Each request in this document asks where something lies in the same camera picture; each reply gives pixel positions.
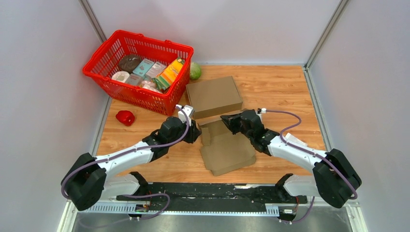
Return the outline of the large brown cardboard box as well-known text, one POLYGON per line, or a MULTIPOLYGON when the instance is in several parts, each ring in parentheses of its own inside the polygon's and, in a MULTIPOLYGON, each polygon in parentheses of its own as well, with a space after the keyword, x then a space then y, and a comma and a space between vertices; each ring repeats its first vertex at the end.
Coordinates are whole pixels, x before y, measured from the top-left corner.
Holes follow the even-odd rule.
POLYGON ((186 85, 194 119, 202 119, 242 109, 243 99, 232 76, 186 85))

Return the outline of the small cardboard sheet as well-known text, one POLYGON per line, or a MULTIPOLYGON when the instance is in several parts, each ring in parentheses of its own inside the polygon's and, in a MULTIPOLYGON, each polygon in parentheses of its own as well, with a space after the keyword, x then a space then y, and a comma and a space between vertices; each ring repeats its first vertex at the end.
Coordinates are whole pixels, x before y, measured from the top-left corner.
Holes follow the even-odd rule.
POLYGON ((200 153, 213 176, 221 176, 253 165, 256 151, 241 133, 232 134, 220 116, 200 119, 198 122, 202 147, 200 153))

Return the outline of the clear plastic packet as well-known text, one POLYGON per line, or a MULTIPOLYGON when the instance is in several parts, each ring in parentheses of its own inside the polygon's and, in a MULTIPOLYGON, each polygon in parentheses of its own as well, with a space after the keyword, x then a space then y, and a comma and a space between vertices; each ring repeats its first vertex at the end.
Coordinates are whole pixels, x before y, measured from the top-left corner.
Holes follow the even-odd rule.
POLYGON ((293 136, 291 133, 287 133, 285 136, 285 140, 287 142, 287 145, 290 145, 292 147, 298 147, 298 148, 306 148, 307 143, 301 141, 297 137, 293 136))

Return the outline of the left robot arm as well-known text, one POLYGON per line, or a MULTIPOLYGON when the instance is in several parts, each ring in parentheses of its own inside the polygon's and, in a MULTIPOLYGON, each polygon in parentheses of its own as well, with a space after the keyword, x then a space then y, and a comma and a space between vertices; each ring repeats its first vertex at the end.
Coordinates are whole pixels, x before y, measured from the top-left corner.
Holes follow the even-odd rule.
POLYGON ((131 147, 99 157, 80 155, 61 181, 61 194, 79 211, 89 209, 108 194, 114 176, 163 157, 179 142, 193 144, 200 135, 195 120, 186 122, 170 116, 159 129, 131 147))

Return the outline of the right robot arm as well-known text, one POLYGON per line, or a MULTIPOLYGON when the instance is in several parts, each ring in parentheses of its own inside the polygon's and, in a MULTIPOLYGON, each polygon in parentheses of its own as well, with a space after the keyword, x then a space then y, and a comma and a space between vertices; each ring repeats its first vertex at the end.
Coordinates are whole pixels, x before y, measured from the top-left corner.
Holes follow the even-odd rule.
POLYGON ((348 200, 358 198, 357 189, 362 180, 342 151, 317 150, 292 142, 283 135, 291 126, 280 132, 264 126, 262 114, 268 112, 266 108, 245 110, 221 115, 221 119, 232 134, 243 134, 256 151, 285 159, 311 173, 285 177, 284 184, 276 188, 278 200, 286 203, 298 195, 321 197, 330 206, 341 208, 348 200))

